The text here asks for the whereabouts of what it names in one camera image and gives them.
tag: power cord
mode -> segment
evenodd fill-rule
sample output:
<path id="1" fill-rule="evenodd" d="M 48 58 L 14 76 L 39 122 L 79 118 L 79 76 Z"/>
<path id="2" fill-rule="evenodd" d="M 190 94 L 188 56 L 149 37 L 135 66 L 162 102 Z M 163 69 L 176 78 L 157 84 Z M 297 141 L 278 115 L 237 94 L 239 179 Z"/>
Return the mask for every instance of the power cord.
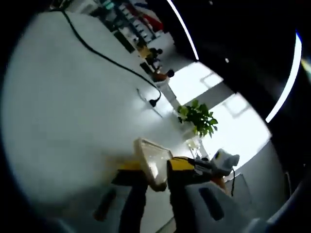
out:
<path id="1" fill-rule="evenodd" d="M 100 52 L 98 52 L 98 51 L 96 51 L 95 49 L 93 49 L 90 45 L 88 45 L 88 44 L 85 42 L 85 40 L 78 34 L 77 30 L 75 29 L 75 27 L 74 27 L 73 24 L 72 24 L 72 21 L 70 20 L 70 18 L 68 17 L 67 13 L 66 13 L 64 10 L 62 10 L 62 9 L 54 9 L 54 10 L 51 10 L 51 11 L 59 11 L 59 12 L 61 12 L 61 13 L 64 15 L 64 17 L 66 18 L 67 22 L 69 23 L 69 25 L 70 25 L 70 27 L 71 27 L 73 33 L 74 33 L 74 35 L 75 35 L 75 36 L 77 37 L 77 39 L 81 42 L 81 44 L 82 44 L 84 47 L 86 47 L 89 51 L 91 51 L 92 53 L 94 53 L 94 54 L 96 54 L 96 55 L 98 55 L 98 56 L 100 56 L 100 57 L 102 57 L 102 58 L 104 58 L 104 59 L 110 61 L 111 63 L 115 64 L 116 66 L 121 67 L 121 68 L 123 68 L 123 69 L 125 69 L 125 70 L 131 72 L 132 74 L 137 75 L 138 77 L 140 77 L 141 79 L 143 79 L 145 82 L 147 82 L 148 84 L 150 84 L 151 86 L 153 86 L 155 89 L 157 89 L 157 90 L 159 91 L 159 97 L 158 97 L 157 99 L 155 99 L 155 100 L 149 100 L 149 103 L 151 104 L 151 106 L 153 106 L 153 107 L 156 106 L 156 103 L 160 100 L 161 95 L 162 95 L 162 94 L 161 94 L 161 91 L 156 87 L 156 85 L 154 85 L 151 81 L 149 81 L 148 79 L 146 79 L 146 78 L 143 77 L 142 75 L 140 75 L 140 74 L 136 73 L 135 71 L 133 71 L 133 70 L 131 70 L 131 69 L 129 69 L 129 68 L 127 68 L 127 67 L 125 67 L 125 66 L 123 66 L 123 65 L 121 65 L 121 64 L 119 64 L 119 63 L 117 63 L 117 62 L 115 62 L 115 61 L 113 61 L 113 60 L 110 59 L 109 57 L 107 57 L 107 56 L 101 54 Z"/>

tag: green potted plant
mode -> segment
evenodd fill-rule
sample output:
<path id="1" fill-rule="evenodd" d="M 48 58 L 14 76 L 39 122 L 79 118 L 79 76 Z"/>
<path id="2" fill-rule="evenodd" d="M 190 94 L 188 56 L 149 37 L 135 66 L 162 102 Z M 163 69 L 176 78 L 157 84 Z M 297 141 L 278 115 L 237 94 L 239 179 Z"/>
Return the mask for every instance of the green potted plant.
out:
<path id="1" fill-rule="evenodd" d="M 209 134 L 212 137 L 214 131 L 217 131 L 215 125 L 218 121 L 213 117 L 213 112 L 210 112 L 204 103 L 199 104 L 198 100 L 194 100 L 191 106 L 179 106 L 177 112 L 180 123 L 193 123 L 192 132 L 195 135 L 204 137 Z"/>

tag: person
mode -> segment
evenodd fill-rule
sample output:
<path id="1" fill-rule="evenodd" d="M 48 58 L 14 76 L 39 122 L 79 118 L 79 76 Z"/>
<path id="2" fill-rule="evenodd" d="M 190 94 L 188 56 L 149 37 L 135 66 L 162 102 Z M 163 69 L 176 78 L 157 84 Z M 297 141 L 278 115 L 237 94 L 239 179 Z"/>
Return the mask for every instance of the person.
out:
<path id="1" fill-rule="evenodd" d="M 154 58 L 157 58 L 160 54 L 163 53 L 163 50 L 162 49 L 155 49 L 155 48 L 151 48 L 149 49 L 151 55 L 154 57 Z"/>
<path id="2" fill-rule="evenodd" d="M 157 83 L 157 82 L 162 82 L 165 80 L 169 80 L 169 78 L 173 77 L 175 75 L 175 72 L 172 69 L 169 69 L 165 74 L 162 73 L 153 73 L 152 74 L 152 80 Z"/>
<path id="3" fill-rule="evenodd" d="M 146 56 L 146 61 L 147 61 L 147 63 L 149 64 L 149 65 L 151 65 L 154 69 L 155 69 L 155 66 L 154 66 L 154 63 L 156 62 L 156 61 L 159 61 L 159 59 L 158 59 L 158 56 L 160 55 L 160 54 L 162 54 L 163 53 L 163 50 L 162 49 L 155 49 L 155 48 L 150 48 L 149 49 L 149 54 Z"/>
<path id="4" fill-rule="evenodd" d="M 197 175 L 195 167 L 190 161 L 194 160 L 187 157 L 174 157 L 168 160 L 168 180 L 158 185 L 147 181 L 139 161 L 126 162 L 118 169 L 110 189 L 107 190 L 102 202 L 93 212 L 93 218 L 102 223 L 103 229 L 107 233 L 114 232 L 111 230 L 114 223 L 117 223 L 115 232 L 139 233 L 148 186 L 156 192 L 164 192 L 168 187 L 178 232 L 199 232 L 196 230 L 197 218 L 194 214 L 194 207 L 189 203 L 192 196 L 187 193 L 185 187 L 190 184 L 213 182 L 222 190 L 223 195 L 227 196 L 227 194 L 223 178 L 213 177 L 208 173 Z M 205 216 L 200 218 L 202 221 L 207 221 Z"/>

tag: white table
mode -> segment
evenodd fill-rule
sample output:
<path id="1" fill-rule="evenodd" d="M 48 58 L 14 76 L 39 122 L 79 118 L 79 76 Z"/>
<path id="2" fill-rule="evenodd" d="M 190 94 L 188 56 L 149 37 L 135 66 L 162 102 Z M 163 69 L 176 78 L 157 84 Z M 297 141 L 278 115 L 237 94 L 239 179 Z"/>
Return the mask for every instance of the white table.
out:
<path id="1" fill-rule="evenodd" d="M 69 17 L 93 48 L 145 75 L 140 59 L 98 19 Z M 161 117 L 136 88 L 147 99 L 158 97 L 145 81 L 83 47 L 61 13 L 32 22 L 5 76 L 1 123 L 12 172 L 34 205 L 62 206 L 102 187 L 115 161 L 133 156 L 138 137 L 192 157 L 165 97 L 156 107 Z M 155 232 L 173 216 L 168 193 L 148 193 L 141 232 Z"/>

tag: plant leaf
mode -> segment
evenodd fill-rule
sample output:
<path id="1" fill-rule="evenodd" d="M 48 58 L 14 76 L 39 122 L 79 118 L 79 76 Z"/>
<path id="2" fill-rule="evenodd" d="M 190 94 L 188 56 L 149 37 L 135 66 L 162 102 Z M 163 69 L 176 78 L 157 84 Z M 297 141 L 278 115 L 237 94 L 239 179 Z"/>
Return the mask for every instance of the plant leaf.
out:
<path id="1" fill-rule="evenodd" d="M 218 121 L 216 120 L 216 119 L 212 119 L 212 120 L 210 120 L 209 121 L 209 123 L 211 124 L 211 125 L 214 125 L 214 124 L 218 124 Z"/>
<path id="2" fill-rule="evenodd" d="M 183 108 L 183 106 L 179 105 L 178 108 L 177 108 L 177 112 L 180 113 L 180 110 Z"/>
<path id="3" fill-rule="evenodd" d="M 193 132 L 194 134 L 197 134 L 197 133 L 198 133 L 198 130 L 197 130 L 196 126 L 193 128 L 192 132 Z"/>
<path id="4" fill-rule="evenodd" d="M 192 107 L 197 108 L 198 106 L 199 106 L 199 101 L 198 100 L 192 101 Z"/>
<path id="5" fill-rule="evenodd" d="M 182 114 L 180 114 L 180 118 L 182 119 L 183 122 L 184 122 L 184 121 L 189 121 L 189 120 L 187 119 L 187 116 L 184 116 L 184 115 L 182 115 Z"/>
<path id="6" fill-rule="evenodd" d="M 186 107 L 182 107 L 182 108 L 180 109 L 180 111 L 179 111 L 179 113 L 180 113 L 181 115 L 184 115 L 184 116 L 186 116 L 186 115 L 188 114 L 188 112 L 189 112 L 189 110 L 188 110 L 188 108 L 186 108 Z"/>
<path id="7" fill-rule="evenodd" d="M 208 108 L 207 108 L 207 106 L 206 106 L 206 104 L 201 104 L 200 106 L 199 106 L 199 110 L 204 114 L 204 115 L 207 115 L 208 116 Z"/>
<path id="8" fill-rule="evenodd" d="M 207 130 L 209 131 L 209 132 L 212 132 L 213 131 L 213 129 L 212 129 L 212 127 L 209 125 L 209 126 L 207 126 Z"/>

